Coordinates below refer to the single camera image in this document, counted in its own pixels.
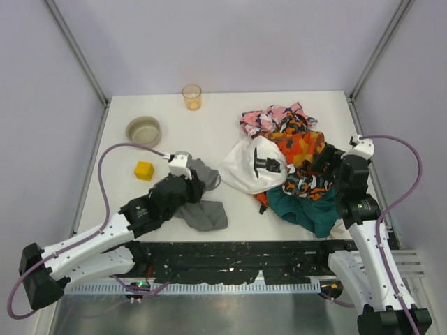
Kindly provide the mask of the white printed cloth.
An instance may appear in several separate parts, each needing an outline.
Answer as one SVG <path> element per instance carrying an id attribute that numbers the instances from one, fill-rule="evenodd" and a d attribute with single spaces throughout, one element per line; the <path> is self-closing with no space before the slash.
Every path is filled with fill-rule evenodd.
<path id="1" fill-rule="evenodd" d="M 286 158 L 264 137 L 240 140 L 219 164 L 221 180 L 244 193 L 255 195 L 286 181 Z"/>

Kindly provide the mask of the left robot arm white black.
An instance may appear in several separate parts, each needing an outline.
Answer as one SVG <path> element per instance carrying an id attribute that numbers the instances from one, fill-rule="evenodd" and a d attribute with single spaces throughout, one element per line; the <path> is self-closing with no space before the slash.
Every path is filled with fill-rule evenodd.
<path id="1" fill-rule="evenodd" d="M 19 265 L 30 308 L 45 308 L 64 295 L 64 289 L 75 282 L 72 275 L 86 276 L 79 269 L 82 262 L 159 229 L 175 212 L 186 204 L 199 202 L 205 183 L 198 177 L 187 179 L 168 175 L 149 193 L 129 201 L 106 218 L 105 225 L 41 248 L 32 243 L 25 246 Z"/>

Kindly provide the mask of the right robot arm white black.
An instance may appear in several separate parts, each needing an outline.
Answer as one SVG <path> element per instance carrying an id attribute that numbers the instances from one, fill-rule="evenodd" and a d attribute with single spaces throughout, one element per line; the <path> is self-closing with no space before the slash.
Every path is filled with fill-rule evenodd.
<path id="1" fill-rule="evenodd" d="M 374 144 L 359 141 L 342 151 L 326 144 L 311 169 L 333 182 L 336 207 L 362 264 L 350 251 L 332 251 L 328 267 L 342 282 L 357 310 L 359 334 L 426 334 L 430 312 L 407 290 L 388 243 L 376 199 L 368 192 Z"/>

